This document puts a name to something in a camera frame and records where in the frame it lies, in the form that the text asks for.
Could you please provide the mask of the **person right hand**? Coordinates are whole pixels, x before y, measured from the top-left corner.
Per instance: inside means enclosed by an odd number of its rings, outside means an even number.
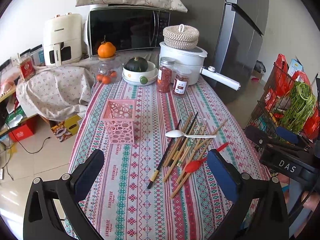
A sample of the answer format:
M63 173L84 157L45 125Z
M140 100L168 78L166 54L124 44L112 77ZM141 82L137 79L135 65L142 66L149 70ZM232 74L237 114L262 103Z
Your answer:
M283 174L278 174L278 179L282 184L290 184L290 178L283 175ZM307 196L308 196L309 192L306 191L303 193L303 196L301 198L301 201L303 201ZM285 196L285 202L288 203L289 201L289 191L285 191L284 192L284 196ZM308 199L305 201L305 203L303 204L303 206L307 209L310 209L312 212L314 212L317 208L317 205L319 204L319 194L318 193L312 193L310 194L310 196L308 197Z

